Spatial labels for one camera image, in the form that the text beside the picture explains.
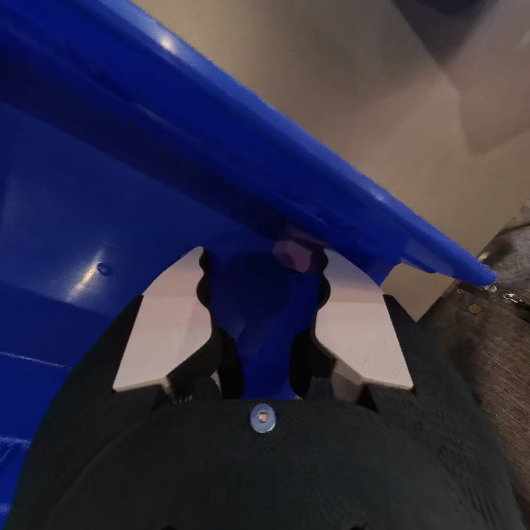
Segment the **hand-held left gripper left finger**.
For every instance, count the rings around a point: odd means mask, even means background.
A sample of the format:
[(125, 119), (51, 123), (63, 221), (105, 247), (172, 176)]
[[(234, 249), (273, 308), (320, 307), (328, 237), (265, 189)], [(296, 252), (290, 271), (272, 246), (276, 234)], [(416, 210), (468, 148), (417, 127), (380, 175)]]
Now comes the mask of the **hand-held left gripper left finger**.
[(196, 247), (144, 292), (113, 382), (116, 393), (153, 385), (191, 393), (196, 380), (217, 370), (208, 265), (208, 253)]

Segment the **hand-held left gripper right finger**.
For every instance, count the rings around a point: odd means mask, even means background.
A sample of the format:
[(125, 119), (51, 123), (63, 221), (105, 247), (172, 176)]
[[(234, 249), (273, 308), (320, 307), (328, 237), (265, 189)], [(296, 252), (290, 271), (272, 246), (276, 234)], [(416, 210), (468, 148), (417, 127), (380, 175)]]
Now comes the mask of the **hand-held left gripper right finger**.
[(380, 286), (337, 252), (324, 250), (328, 294), (312, 334), (331, 357), (335, 396), (355, 402), (365, 385), (400, 391), (414, 387)]

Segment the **purple cube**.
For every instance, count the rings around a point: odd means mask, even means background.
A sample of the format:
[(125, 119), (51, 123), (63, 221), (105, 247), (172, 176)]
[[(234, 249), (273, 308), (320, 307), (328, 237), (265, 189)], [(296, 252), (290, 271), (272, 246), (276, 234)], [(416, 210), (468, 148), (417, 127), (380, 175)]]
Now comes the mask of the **purple cube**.
[(322, 268), (326, 243), (294, 225), (287, 225), (276, 240), (272, 255), (291, 270), (314, 275)]

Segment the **blue plastic bin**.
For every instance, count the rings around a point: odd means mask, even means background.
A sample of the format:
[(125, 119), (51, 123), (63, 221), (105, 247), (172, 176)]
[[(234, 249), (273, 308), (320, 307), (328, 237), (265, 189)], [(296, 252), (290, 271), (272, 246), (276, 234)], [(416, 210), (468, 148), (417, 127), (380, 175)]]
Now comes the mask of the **blue plastic bin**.
[(197, 245), (243, 396), (294, 397), (317, 280), (276, 261), (289, 225), (377, 284), (400, 263), (495, 279), (132, 2), (1, 1), (1, 527), (59, 384)]

